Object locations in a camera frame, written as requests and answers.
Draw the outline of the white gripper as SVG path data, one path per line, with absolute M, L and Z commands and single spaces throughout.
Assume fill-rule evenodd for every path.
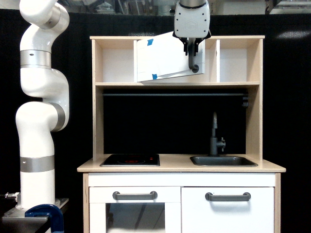
M 179 0 L 174 14 L 173 36 L 180 38 L 184 53 L 188 55 L 189 38 L 195 38 L 194 55 L 199 51 L 199 44 L 211 37 L 210 9 L 207 0 Z

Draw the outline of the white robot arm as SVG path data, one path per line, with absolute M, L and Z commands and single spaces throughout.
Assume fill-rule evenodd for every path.
M 52 45 L 69 25 L 69 14 L 55 0 L 22 0 L 22 17 L 30 26 L 20 42 L 20 84 L 35 97 L 16 113 L 20 153 L 20 198 L 23 210 L 55 203 L 54 143 L 52 133 L 69 121 L 69 84 L 52 68 Z M 210 37 L 206 0 L 180 0 L 174 31 L 144 41 L 146 55 L 138 67 L 138 81 L 201 74 L 202 42 Z

